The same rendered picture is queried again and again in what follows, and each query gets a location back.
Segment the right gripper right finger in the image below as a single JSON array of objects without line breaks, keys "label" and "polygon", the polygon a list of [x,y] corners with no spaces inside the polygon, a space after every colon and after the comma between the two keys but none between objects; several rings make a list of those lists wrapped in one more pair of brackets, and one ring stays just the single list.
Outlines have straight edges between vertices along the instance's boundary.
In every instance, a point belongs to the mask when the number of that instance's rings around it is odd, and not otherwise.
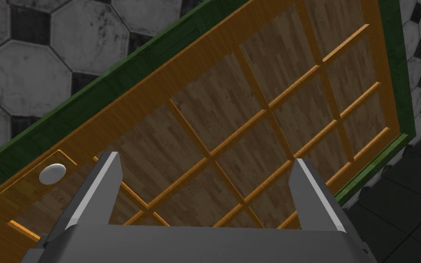
[{"label": "right gripper right finger", "polygon": [[312,172],[305,159],[295,159],[289,177],[289,189],[303,230],[342,231],[346,229],[322,188],[326,184]]}]

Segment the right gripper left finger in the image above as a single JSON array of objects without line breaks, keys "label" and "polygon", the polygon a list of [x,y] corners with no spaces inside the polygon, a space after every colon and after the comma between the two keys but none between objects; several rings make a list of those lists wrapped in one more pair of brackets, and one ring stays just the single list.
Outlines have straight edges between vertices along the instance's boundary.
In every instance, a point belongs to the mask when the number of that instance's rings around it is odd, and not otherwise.
[{"label": "right gripper left finger", "polygon": [[70,226],[106,225],[123,178],[118,152],[105,152],[98,159],[79,190],[49,233],[52,241]]}]

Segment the white round door knob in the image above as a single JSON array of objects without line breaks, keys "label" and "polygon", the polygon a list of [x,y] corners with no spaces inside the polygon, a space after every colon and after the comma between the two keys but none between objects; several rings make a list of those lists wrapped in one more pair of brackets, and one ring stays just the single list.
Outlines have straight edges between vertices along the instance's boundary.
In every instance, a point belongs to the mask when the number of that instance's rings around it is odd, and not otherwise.
[{"label": "white round door knob", "polygon": [[65,174],[66,167],[62,164],[54,163],[41,171],[39,181],[44,185],[52,185],[60,181]]}]

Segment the orange wooden panelled door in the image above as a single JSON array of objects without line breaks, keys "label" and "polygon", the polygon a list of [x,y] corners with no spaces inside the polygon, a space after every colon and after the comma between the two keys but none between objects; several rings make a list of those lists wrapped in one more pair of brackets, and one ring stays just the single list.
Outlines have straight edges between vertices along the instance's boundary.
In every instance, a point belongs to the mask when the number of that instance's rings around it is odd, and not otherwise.
[{"label": "orange wooden panelled door", "polygon": [[[307,158],[334,193],[399,134],[379,0],[207,0],[0,152],[0,263],[49,233],[102,153],[110,222],[298,228]],[[59,163],[52,185],[41,171]]]}]

